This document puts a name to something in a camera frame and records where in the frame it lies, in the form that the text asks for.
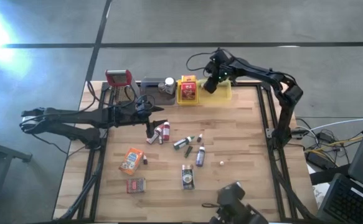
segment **gray floor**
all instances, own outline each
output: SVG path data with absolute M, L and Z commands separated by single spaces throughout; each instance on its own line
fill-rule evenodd
M 105 0 L 0 1 L 0 44 L 92 44 L 104 5 Z M 113 0 L 102 42 L 363 42 L 363 0 Z M 93 80 L 104 80 L 106 69 L 124 68 L 137 80 L 179 77 L 189 73 L 185 61 L 190 55 L 213 50 L 101 49 Z M 363 47 L 229 50 L 254 65 L 294 75 L 304 90 L 296 115 L 310 126 L 363 118 Z M 92 52 L 0 50 L 0 144 L 34 155 L 29 164 L 11 165 L 0 197 L 0 223 L 50 220 L 65 157 L 22 133 L 20 114 L 40 106 L 77 109 Z M 197 57 L 191 67 L 207 61 Z M 346 139 L 361 131 L 363 122 L 328 129 Z M 67 150 L 65 138 L 42 136 Z M 313 140 L 305 138 L 304 144 Z M 348 148 L 350 160 L 356 147 Z M 345 164 L 346 157 L 337 162 Z

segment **black metal frame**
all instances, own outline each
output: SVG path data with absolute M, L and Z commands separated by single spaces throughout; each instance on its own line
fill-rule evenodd
M 273 96 L 271 93 L 270 86 L 263 82 L 237 82 L 237 83 L 238 83 L 238 85 L 233 86 L 233 87 L 250 86 L 250 87 L 255 87 L 257 89 L 257 95 L 258 95 L 258 101 L 259 101 L 259 105 L 260 105 L 260 112 L 262 114 L 263 130 L 264 130 L 264 135 L 266 137 L 268 155 L 269 155 L 269 159 L 274 161 L 274 162 L 270 161 L 270 166 L 271 166 L 271 174 L 273 176 L 275 198 L 276 198 L 278 213 L 280 216 L 280 221 L 285 222 L 285 223 L 291 223 L 291 222 L 292 223 L 317 223 L 317 221 L 299 219 L 297 211 L 296 211 L 296 207 L 293 204 L 293 202 L 289 196 L 287 196 L 287 197 L 288 197 L 288 203 L 289 203 L 289 207 L 290 207 L 290 211 L 291 211 L 291 218 L 286 217 L 285 208 L 283 205 L 282 193 L 281 193 L 281 186 L 280 186 L 280 183 L 278 182 L 278 180 L 276 179 L 275 173 L 273 171 L 273 168 L 274 168 L 273 166 L 276 166 L 276 163 L 275 163 L 275 157 L 273 154 L 273 149 L 270 146 L 271 138 L 268 138 L 265 134 L 265 130 L 269 128 L 269 124 L 268 124 L 268 120 L 267 120 L 267 112 L 266 112 L 266 108 L 265 108 L 263 91 L 265 91 L 265 93 L 267 94 L 268 104 L 269 104 L 269 108 L 270 108 L 270 115 L 271 115 L 271 119 L 273 121 L 274 128 L 276 128 L 278 125 L 278 118 L 276 115 Z M 103 82 L 102 88 L 101 88 L 100 101 L 103 101 L 105 99 L 106 93 L 108 91 L 112 91 L 112 90 L 108 90 L 109 89 L 108 87 L 109 86 L 108 86 L 107 82 Z M 110 95 L 110 101 L 113 101 L 113 94 Z M 103 104 L 100 103 L 98 107 L 103 108 Z M 95 185 L 94 185 L 94 189 L 93 189 L 93 197 L 92 197 L 92 202 L 91 202 L 92 204 L 90 207 L 90 213 L 89 213 L 88 218 L 84 217 L 86 200 L 83 199 L 83 201 L 81 202 L 81 204 L 78 208 L 77 219 L 52 220 L 51 222 L 47 222 L 47 223 L 88 223 L 88 222 L 91 223 L 91 222 L 95 222 L 95 215 L 97 212 L 97 203 L 98 203 L 98 196 L 99 196 L 99 191 L 100 191 L 101 174 L 102 174 L 102 170 L 103 170 L 103 161 L 105 158 L 107 138 L 105 138 L 104 141 L 105 141 L 105 143 L 103 144 L 102 148 L 99 150 L 100 155 L 98 158 L 98 163 L 101 163 L 102 166 L 99 171 L 98 178 L 95 181 Z M 278 153 L 280 156 L 279 162 L 281 165 L 283 177 L 286 180 L 286 183 L 291 185 L 290 176 L 289 176 L 289 172 L 288 172 L 288 166 L 286 164 L 285 152 L 284 152 L 283 148 L 279 149 Z M 85 173 L 83 186 L 85 186 L 87 184 L 88 180 L 90 179 L 90 177 L 92 175 L 94 157 L 95 157 L 95 151 L 90 151 L 90 153 L 88 155 L 87 167 L 86 167 L 86 173 Z

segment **desk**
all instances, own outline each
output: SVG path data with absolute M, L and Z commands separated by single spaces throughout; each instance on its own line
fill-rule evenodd
M 98 96 L 101 84 L 102 82 L 93 82 Z M 264 99 L 269 111 L 266 97 Z M 91 102 L 92 96 L 85 88 L 80 109 Z M 171 124 L 170 141 L 163 145 L 158 142 L 147 144 L 144 126 L 109 130 L 96 222 L 208 222 L 215 215 L 216 209 L 202 208 L 201 204 L 215 203 L 216 191 L 236 180 L 241 182 L 246 191 L 243 203 L 250 203 L 268 221 L 279 220 L 255 87 L 234 87 L 232 100 L 222 105 L 163 107 L 164 111 L 150 117 L 151 121 L 168 119 Z M 275 109 L 279 113 L 277 101 Z M 291 127 L 294 126 L 295 119 L 291 122 Z M 175 151 L 172 144 L 186 136 L 198 136 L 200 133 L 204 135 L 205 164 L 201 168 L 194 167 L 195 190 L 183 190 L 181 166 L 195 164 L 198 143 L 196 140 L 192 142 L 194 149 L 187 159 L 184 158 L 187 147 Z M 70 152 L 81 146 L 82 143 L 74 141 Z M 131 147 L 143 150 L 148 158 L 148 165 L 140 164 L 134 175 L 146 178 L 146 192 L 143 194 L 127 194 L 125 180 L 130 176 L 118 170 Z M 316 201 L 302 148 L 285 147 L 285 155 L 294 191 L 310 212 L 316 213 Z M 88 151 L 84 149 L 68 159 L 54 218 L 64 214 L 80 193 L 87 157 Z M 224 166 L 219 165 L 220 161 L 224 161 Z M 284 192 L 283 198 L 287 210 L 288 202 Z

